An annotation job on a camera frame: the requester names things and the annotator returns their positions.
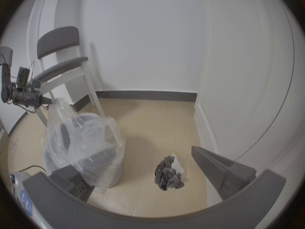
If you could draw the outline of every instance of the gray chair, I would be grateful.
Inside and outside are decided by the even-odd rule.
[[[43,35],[37,42],[37,58],[39,59],[42,73],[37,75],[34,79],[42,82],[39,89],[42,94],[49,92],[51,98],[54,98],[54,95],[51,92],[53,88],[82,76],[92,105],[96,105],[100,115],[105,116],[86,65],[88,58],[81,56],[79,45],[79,32],[74,26],[60,27]],[[76,47],[76,58],[61,62],[46,70],[44,69],[43,57],[70,47]],[[37,114],[46,126],[46,118],[43,113],[38,110]]]

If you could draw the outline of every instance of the transparent trash bag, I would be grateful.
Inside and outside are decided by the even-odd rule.
[[[52,103],[42,143],[48,174],[71,164],[95,192],[104,194],[123,161],[124,135],[111,117],[78,115],[61,98]]]

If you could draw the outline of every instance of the cabinet door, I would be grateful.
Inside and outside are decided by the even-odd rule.
[[[205,0],[206,46],[195,109],[202,146],[232,160],[267,131],[293,71],[280,0]]]

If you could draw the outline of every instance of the blue label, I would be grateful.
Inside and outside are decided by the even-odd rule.
[[[21,201],[21,204],[23,206],[23,208],[25,209],[25,211],[27,212],[27,214],[29,216],[32,216],[33,214],[33,206],[32,206],[32,202],[29,198],[29,196],[27,195],[26,191],[25,190],[22,190],[20,192],[20,201]]]

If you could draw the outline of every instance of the power outlet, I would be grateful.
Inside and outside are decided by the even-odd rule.
[[[2,136],[4,134],[5,130],[3,128],[1,128],[1,131],[0,131],[0,140],[2,139]]]

